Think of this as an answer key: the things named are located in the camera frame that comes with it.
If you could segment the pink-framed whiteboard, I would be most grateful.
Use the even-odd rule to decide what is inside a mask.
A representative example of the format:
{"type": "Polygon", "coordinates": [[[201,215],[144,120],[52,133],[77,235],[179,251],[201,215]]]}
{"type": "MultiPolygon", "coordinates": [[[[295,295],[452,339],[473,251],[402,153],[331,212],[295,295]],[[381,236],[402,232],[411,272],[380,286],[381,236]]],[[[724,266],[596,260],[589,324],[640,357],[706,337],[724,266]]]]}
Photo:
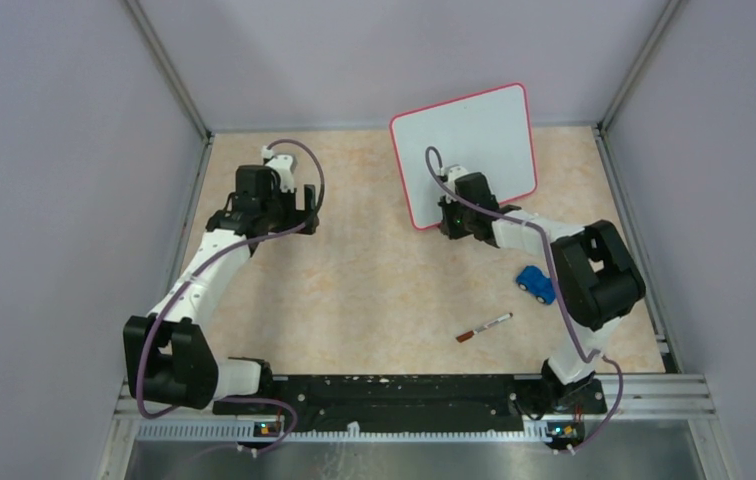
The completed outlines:
{"type": "Polygon", "coordinates": [[[426,166],[460,165],[483,173],[500,204],[533,194],[538,187],[527,91],[521,83],[490,88],[395,115],[389,122],[397,165],[416,230],[441,220],[441,189],[426,166]]]}

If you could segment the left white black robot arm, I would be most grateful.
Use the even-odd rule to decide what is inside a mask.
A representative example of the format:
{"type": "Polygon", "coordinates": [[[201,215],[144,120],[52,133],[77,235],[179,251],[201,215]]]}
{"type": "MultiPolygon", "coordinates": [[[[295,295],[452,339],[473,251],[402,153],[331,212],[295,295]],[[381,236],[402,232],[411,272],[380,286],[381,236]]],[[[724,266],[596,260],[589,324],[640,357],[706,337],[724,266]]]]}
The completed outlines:
{"type": "Polygon", "coordinates": [[[251,413],[273,404],[268,365],[245,357],[219,359],[205,325],[232,278],[264,241],[288,234],[311,235],[318,226],[316,188],[303,189],[297,206],[296,159],[278,154],[262,164],[243,165],[224,208],[208,220],[201,243],[184,272],[148,314],[132,316],[122,332],[127,381],[141,405],[202,410],[236,396],[251,413]]]}

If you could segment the aluminium frame rail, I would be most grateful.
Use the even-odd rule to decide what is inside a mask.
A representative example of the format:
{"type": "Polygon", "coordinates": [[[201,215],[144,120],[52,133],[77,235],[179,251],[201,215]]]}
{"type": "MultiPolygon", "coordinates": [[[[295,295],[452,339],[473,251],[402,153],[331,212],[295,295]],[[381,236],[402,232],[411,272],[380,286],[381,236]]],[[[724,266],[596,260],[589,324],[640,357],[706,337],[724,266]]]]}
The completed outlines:
{"type": "Polygon", "coordinates": [[[530,374],[289,375],[254,396],[207,406],[147,404],[123,386],[97,475],[120,479],[138,438],[222,442],[256,448],[295,442],[475,442],[541,444],[575,454],[618,422],[681,421],[707,479],[741,473],[697,374],[601,374],[563,392],[530,374]]]}

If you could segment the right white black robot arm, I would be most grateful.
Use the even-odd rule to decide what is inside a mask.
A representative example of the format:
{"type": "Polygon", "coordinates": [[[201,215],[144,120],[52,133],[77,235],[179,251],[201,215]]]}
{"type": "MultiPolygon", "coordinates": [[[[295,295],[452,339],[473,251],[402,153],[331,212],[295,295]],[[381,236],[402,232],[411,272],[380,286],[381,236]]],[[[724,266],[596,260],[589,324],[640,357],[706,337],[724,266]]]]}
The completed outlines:
{"type": "Polygon", "coordinates": [[[567,338],[543,364],[540,397],[548,409],[568,411],[592,380],[613,332],[646,294],[624,240],[607,220],[572,225],[500,206],[480,172],[452,166],[438,178],[443,235],[451,240],[472,236],[545,261],[567,338]]]}

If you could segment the white marker pen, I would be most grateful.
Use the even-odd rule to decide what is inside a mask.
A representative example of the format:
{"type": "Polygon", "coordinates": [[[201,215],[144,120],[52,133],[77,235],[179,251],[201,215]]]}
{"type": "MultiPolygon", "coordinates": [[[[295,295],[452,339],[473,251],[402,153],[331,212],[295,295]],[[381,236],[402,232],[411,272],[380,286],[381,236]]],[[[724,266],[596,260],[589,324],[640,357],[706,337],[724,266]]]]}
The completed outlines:
{"type": "Polygon", "coordinates": [[[501,316],[499,316],[499,317],[497,317],[495,319],[492,319],[492,320],[490,320],[490,321],[488,321],[488,322],[486,322],[486,323],[484,323],[482,325],[479,325],[479,326],[477,326],[477,327],[475,327],[475,328],[473,328],[471,330],[468,330],[468,331],[466,331],[466,332],[464,332],[464,333],[462,333],[460,335],[457,335],[455,337],[455,340],[458,343],[464,343],[464,342],[470,340],[471,338],[474,338],[476,335],[479,335],[479,334],[481,334],[481,333],[489,330],[490,328],[493,328],[493,327],[495,327],[495,326],[497,326],[497,325],[499,325],[501,323],[504,323],[504,322],[510,320],[512,317],[513,317],[513,313],[512,312],[503,314],[503,315],[501,315],[501,316]]]}

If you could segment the blue toy car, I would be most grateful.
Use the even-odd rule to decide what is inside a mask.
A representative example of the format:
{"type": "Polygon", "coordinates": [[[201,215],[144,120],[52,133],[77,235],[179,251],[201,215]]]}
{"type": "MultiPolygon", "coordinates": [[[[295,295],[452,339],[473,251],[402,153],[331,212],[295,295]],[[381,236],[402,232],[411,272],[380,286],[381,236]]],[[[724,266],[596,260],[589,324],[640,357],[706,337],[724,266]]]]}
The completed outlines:
{"type": "Polygon", "coordinates": [[[539,303],[551,305],[556,300],[552,281],[534,265],[524,267],[515,278],[517,286],[533,296],[539,303]]]}

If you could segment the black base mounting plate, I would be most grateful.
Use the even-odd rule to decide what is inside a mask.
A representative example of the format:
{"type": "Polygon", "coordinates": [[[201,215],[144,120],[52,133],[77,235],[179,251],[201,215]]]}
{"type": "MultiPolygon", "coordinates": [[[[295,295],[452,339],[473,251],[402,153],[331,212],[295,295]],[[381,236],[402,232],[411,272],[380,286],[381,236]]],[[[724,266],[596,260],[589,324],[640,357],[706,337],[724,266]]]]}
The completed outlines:
{"type": "Polygon", "coordinates": [[[598,380],[560,399],[541,380],[513,374],[276,376],[258,394],[269,404],[218,400],[212,411],[295,420],[298,433],[338,432],[351,423],[366,433],[484,433],[608,410],[598,380]]]}

